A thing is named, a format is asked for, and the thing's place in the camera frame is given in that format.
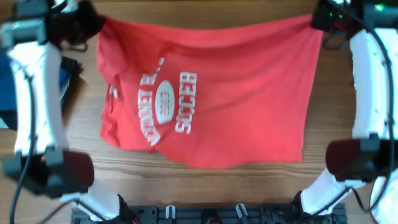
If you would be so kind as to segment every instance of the red fabric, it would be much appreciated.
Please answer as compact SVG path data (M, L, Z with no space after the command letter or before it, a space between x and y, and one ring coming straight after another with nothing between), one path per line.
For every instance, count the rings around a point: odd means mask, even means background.
M311 16L220 30L106 20L109 143L196 168L302 160L322 39Z

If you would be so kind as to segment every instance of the wooden tabletop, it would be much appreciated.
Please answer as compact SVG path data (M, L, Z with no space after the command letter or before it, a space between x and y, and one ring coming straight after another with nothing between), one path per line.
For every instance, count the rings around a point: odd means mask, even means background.
M215 29L308 14L316 3L316 0L108 0L97 2L95 6L100 13L126 21ZM349 50L322 50L308 109L301 164L255 164L228 170L193 170L170 162L158 153L119 151L100 138L100 115L106 85L96 68L96 38L89 44L91 47L85 54L67 54L84 67L81 82L65 111L68 140L73 150L90 154L96 178L108 189L121 194L130 205L289 202L325 168L328 143L333 139L351 137L355 92ZM15 138L14 131L0 131L2 158L12 155ZM15 187L15 183L0 176L0 223L7 223ZM370 185L360 190L365 202L369 201L370 192ZM35 223L58 203L22 191L16 222ZM344 203L350 223L372 223L371 217L360 211L352 195ZM51 223L68 223L69 218L70 209L66 208Z

